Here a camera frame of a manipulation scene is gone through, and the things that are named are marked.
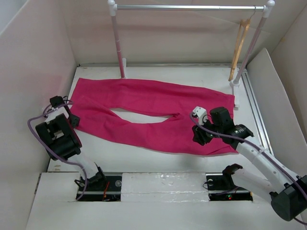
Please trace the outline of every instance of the white platform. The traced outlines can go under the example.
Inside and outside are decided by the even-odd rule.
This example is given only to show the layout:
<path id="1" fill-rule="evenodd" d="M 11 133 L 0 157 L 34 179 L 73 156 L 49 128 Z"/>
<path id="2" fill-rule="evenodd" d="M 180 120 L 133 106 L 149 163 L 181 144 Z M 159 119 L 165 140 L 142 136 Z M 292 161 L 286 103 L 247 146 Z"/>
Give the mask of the white platform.
<path id="1" fill-rule="evenodd" d="M 130 78 L 201 86 L 224 93 L 231 93 L 227 81 L 229 71 L 228 67 L 128 68 Z M 70 96 L 79 78 L 99 80 L 118 77 L 118 68 L 79 67 Z M 240 100 L 241 107 L 235 111 L 235 123 L 246 125 L 258 138 L 255 111 L 251 109 L 243 84 Z M 133 122 L 161 122 L 165 119 L 125 111 L 116 113 Z M 77 185 L 73 180 L 79 178 L 79 174 L 68 165 L 51 161 L 49 172 L 42 174 L 27 230 L 305 229 L 295 221 L 280 219 L 270 204 L 257 196 L 254 196 L 253 202 L 209 202 L 208 192 L 202 187 L 204 172 L 221 172 L 227 165 L 238 163 L 261 176 L 239 154 L 213 157 L 167 154 L 109 142 L 80 131 L 77 135 L 83 144 L 82 151 L 105 172 L 145 173 L 123 174 L 121 202 L 77 202 Z"/>
<path id="2" fill-rule="evenodd" d="M 152 79 L 190 86 L 206 87 L 231 94 L 228 67 L 130 67 L 128 75 L 136 79 Z M 70 97 L 79 78 L 101 80 L 119 78 L 117 67 L 78 67 L 70 91 Z M 242 84 L 241 107 L 235 110 L 236 124 L 244 124 L 258 137 L 253 113 Z M 150 117 L 131 112 L 115 111 L 131 122 L 161 122 L 165 118 Z M 149 149 L 113 143 L 76 131 L 83 147 L 82 152 L 94 160 L 105 172 L 220 172 L 227 165 L 238 163 L 243 167 L 251 164 L 238 154 L 199 157 L 187 154 L 161 153 Z M 49 172 L 75 172 L 75 169 L 59 161 L 50 161 Z"/>
<path id="3" fill-rule="evenodd" d="M 155 184 L 150 194 L 137 187 L 127 188 L 125 183 L 136 184 L 136 180 L 150 187 L 148 176 L 135 179 L 124 175 L 125 195 L 121 202 L 78 202 L 75 201 L 77 186 L 73 180 L 79 177 L 76 172 L 43 173 L 27 230 L 304 230 L 295 221 L 280 219 L 270 205 L 261 198 L 251 201 L 208 202 L 208 194 L 201 184 L 187 187 L 179 180 L 172 185 Z M 194 181 L 200 175 L 193 174 Z M 174 186 L 175 195 L 163 187 Z M 182 202 L 182 196 L 202 194 L 203 200 Z M 141 196 L 138 202 L 133 199 Z"/>

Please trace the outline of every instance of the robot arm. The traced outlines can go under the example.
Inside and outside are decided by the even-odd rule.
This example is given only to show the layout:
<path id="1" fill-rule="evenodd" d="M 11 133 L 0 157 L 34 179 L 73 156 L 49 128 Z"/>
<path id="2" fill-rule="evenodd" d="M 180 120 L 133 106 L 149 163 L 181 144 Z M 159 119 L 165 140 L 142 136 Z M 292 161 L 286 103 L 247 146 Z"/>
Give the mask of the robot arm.
<path id="1" fill-rule="evenodd" d="M 87 188 L 92 191 L 103 191 L 106 187 L 106 177 L 94 162 L 86 158 L 81 153 L 82 144 L 74 131 L 79 125 L 79 117 L 73 115 L 63 98 L 56 96 L 50 99 L 50 104 L 54 112 L 50 113 L 46 120 L 35 127 L 39 138 L 59 157 L 65 161 L 81 165 L 76 167 L 81 173 L 80 180 L 75 183 L 83 188 L 85 185 L 85 175 L 87 176 Z M 54 155 L 47 150 L 52 160 L 56 161 Z"/>
<path id="2" fill-rule="evenodd" d="M 232 186 L 243 187 L 259 195 L 273 207 L 284 220 L 291 221 L 307 208 L 307 176 L 299 177 L 286 168 L 268 150 L 259 147 L 253 133 L 244 125 L 234 125 L 227 109 L 223 107 L 210 111 L 196 107 L 191 114 L 195 123 L 193 141 L 205 145 L 213 138 L 221 138 L 234 150 L 245 156 L 267 180 L 249 173 L 240 165 L 226 167 L 224 176 Z"/>

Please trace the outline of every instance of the clothing rack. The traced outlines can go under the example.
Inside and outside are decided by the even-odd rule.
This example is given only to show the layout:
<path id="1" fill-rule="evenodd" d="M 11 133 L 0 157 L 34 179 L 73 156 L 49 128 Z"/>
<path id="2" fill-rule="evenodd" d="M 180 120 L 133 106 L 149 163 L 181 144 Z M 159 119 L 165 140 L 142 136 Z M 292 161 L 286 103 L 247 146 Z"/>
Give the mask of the clothing rack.
<path id="1" fill-rule="evenodd" d="M 237 72 L 236 78 L 230 82 L 230 86 L 233 89 L 233 95 L 236 97 L 235 107 L 239 107 L 238 93 L 237 90 L 240 85 L 240 78 L 243 73 L 244 68 L 246 67 L 249 57 L 255 47 L 255 44 L 259 38 L 259 35 L 262 31 L 262 28 L 269 17 L 274 5 L 274 0 L 269 0 L 264 6 L 192 6 L 192 5 L 117 5 L 114 0 L 108 0 L 110 16 L 112 19 L 113 32 L 116 44 L 116 51 L 119 62 L 120 76 L 122 79 L 126 78 L 127 72 L 127 61 L 122 57 L 120 40 L 118 35 L 118 25 L 116 20 L 116 13 L 119 10 L 164 10 L 164 11 L 261 11 L 262 18 L 258 24 L 258 27 L 254 33 L 254 36 L 249 44 L 247 53 L 245 54 L 244 60 L 242 62 L 241 68 Z"/>

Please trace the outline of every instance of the screw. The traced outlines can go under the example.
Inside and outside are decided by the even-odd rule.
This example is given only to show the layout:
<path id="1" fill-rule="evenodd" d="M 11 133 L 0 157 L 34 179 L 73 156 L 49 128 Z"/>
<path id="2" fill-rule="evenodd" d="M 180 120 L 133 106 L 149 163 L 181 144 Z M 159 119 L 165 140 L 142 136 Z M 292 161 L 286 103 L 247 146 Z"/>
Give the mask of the screw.
<path id="1" fill-rule="evenodd" d="M 207 181 L 207 185 L 208 185 L 208 186 L 213 186 L 213 180 L 212 180 L 212 179 L 209 179 L 209 180 Z"/>
<path id="2" fill-rule="evenodd" d="M 115 181 L 115 186 L 116 187 L 121 187 L 121 181 L 120 180 Z"/>

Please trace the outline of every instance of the pink pants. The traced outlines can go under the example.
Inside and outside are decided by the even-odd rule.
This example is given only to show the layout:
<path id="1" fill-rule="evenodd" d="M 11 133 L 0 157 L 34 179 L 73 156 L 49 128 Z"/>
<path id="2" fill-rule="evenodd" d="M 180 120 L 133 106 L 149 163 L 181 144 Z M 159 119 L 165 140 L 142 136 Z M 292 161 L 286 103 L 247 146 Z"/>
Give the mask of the pink pants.
<path id="1" fill-rule="evenodd" d="M 232 95 L 154 80 L 79 79 L 71 99 L 71 111 L 81 119 L 77 129 L 109 141 L 172 153 L 234 152 L 218 138 L 205 146 L 193 142 L 194 124 L 189 118 L 196 106 L 208 112 L 223 106 L 233 116 Z M 171 117 L 160 123 L 137 124 L 121 119 L 111 108 Z"/>

